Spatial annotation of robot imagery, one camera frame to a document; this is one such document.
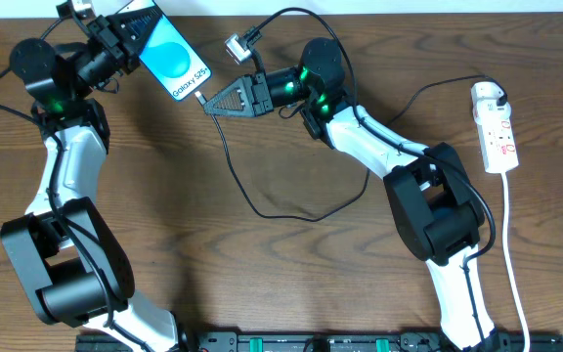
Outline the blue Galaxy smartphone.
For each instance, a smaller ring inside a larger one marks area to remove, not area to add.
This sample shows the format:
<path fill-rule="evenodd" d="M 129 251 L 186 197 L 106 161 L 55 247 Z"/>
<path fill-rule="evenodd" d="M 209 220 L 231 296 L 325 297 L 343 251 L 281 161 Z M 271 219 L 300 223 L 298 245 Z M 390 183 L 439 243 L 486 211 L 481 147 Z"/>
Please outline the blue Galaxy smartphone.
<path fill-rule="evenodd" d="M 118 14 L 140 10 L 159 10 L 159 20 L 140 60 L 175 101 L 183 101 L 212 76 L 212 71 L 154 1 L 131 1 Z"/>

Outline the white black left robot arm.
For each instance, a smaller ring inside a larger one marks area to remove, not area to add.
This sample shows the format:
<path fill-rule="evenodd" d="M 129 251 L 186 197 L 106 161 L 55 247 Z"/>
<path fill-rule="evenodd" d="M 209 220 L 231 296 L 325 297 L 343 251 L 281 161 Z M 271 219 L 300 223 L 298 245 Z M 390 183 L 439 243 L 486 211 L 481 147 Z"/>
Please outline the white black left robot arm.
<path fill-rule="evenodd" d="M 93 93 L 116 93 L 118 77 L 140 65 L 162 11 L 145 2 L 95 16 L 86 1 L 57 11 L 84 41 L 27 38 L 9 57 L 8 72 L 32 97 L 25 119 L 39 129 L 47 159 L 34 200 L 4 223 L 1 243 L 43 323 L 100 330 L 135 351 L 175 351 L 175 316 L 136 290 L 128 257 L 96 207 L 110 131 Z"/>

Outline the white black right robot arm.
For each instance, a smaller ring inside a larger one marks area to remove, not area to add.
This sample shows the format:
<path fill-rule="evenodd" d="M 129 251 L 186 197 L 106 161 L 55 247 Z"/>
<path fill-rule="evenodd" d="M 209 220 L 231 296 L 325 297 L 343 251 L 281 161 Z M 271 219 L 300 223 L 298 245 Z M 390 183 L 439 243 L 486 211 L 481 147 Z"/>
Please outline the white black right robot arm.
<path fill-rule="evenodd" d="M 256 70 L 237 78 L 204 103 L 212 117 L 259 117 L 295 104 L 315 140 L 347 154 L 384 185 L 397 232 L 406 248 L 424 262 L 441 311 L 441 330 L 458 351 L 488 351 L 496 326 L 485 307 L 477 260 L 480 228 L 497 233 L 492 211 L 472 186 L 455 149 L 408 140 L 370 116 L 347 89 L 350 58 L 336 38 L 309 41 L 295 66 L 268 72 L 253 35 L 232 35 L 227 52 Z"/>

